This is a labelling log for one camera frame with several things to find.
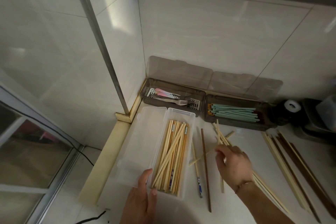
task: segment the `glass pane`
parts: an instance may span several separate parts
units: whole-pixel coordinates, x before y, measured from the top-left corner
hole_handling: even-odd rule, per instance
[[[20,115],[8,110],[0,103],[0,135],[15,121]]]
[[[0,191],[0,220],[3,224],[24,224],[42,194]]]
[[[0,183],[48,188],[70,150],[26,120],[0,148]]]

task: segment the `tape roll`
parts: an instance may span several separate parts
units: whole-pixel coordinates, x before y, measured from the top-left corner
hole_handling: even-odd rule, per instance
[[[290,112],[298,112],[301,110],[301,105],[294,100],[287,100],[284,106]]]

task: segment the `black cable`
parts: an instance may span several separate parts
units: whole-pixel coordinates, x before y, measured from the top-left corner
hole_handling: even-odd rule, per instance
[[[2,102],[2,101],[1,101],[1,104],[2,104],[3,106],[5,106],[5,107],[7,107],[7,108],[9,108],[9,109],[11,109],[11,110],[17,112],[17,113],[23,115],[23,116],[26,116],[26,117],[28,117],[28,118],[30,118],[30,119],[33,119],[33,120],[35,120],[35,121],[41,123],[42,125],[44,125],[44,126],[46,126],[47,128],[51,129],[53,132],[59,134],[59,135],[60,135],[61,137],[63,137],[66,141],[68,141],[68,142],[72,145],[72,147],[73,147],[75,150],[77,150],[80,154],[82,154],[82,155],[83,155],[83,156],[90,162],[91,165],[94,166],[94,164],[90,161],[90,159],[89,159],[84,153],[82,153],[79,149],[77,149],[77,148],[73,145],[73,143],[72,143],[68,138],[64,137],[64,136],[63,136],[61,133],[59,133],[57,130],[53,129],[52,127],[50,127],[50,126],[48,126],[48,125],[46,125],[46,124],[44,124],[43,122],[40,122],[38,119],[36,119],[36,118],[34,118],[34,117],[30,116],[30,115],[27,115],[27,114],[25,114],[25,113],[23,113],[23,112],[21,112],[21,111],[15,109],[14,107],[11,107],[11,106],[5,104],[5,103]]]
[[[104,213],[106,213],[106,211],[103,211],[98,217],[93,217],[93,218],[89,218],[89,219],[86,219],[86,220],[82,220],[82,221],[77,222],[75,224],[82,224],[82,223],[85,223],[85,222],[89,222],[91,220],[98,220]]]

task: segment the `tray lid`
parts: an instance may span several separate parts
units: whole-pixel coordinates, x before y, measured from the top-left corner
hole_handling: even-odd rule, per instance
[[[123,152],[120,151],[122,156],[118,156],[115,176],[118,183],[137,187],[142,172],[153,168],[164,133],[166,114],[166,107],[144,107],[137,115],[135,128],[125,139],[127,145],[123,146]]]

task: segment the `metal pole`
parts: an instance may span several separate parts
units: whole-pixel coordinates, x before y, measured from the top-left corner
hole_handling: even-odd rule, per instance
[[[91,5],[91,1],[90,0],[80,0],[80,1],[82,3],[83,9],[85,11],[86,17],[87,17],[87,19],[90,23],[91,30],[92,30],[95,38],[96,38],[96,41],[97,41],[97,44],[99,46],[100,52],[101,52],[101,54],[103,56],[103,59],[105,61],[107,70],[108,70],[108,72],[111,76],[111,79],[113,81],[115,90],[117,91],[117,94],[118,94],[118,97],[120,99],[121,105],[124,108],[125,114],[128,115],[129,114],[128,107],[127,107],[124,95],[121,91],[120,84],[118,82],[118,78],[117,78],[116,72],[114,70],[114,67],[113,67],[113,64],[112,64],[112,61],[111,61],[111,58],[110,58],[110,55],[109,55],[109,51],[107,50],[102,32],[100,31],[95,12],[94,12],[93,7]]]

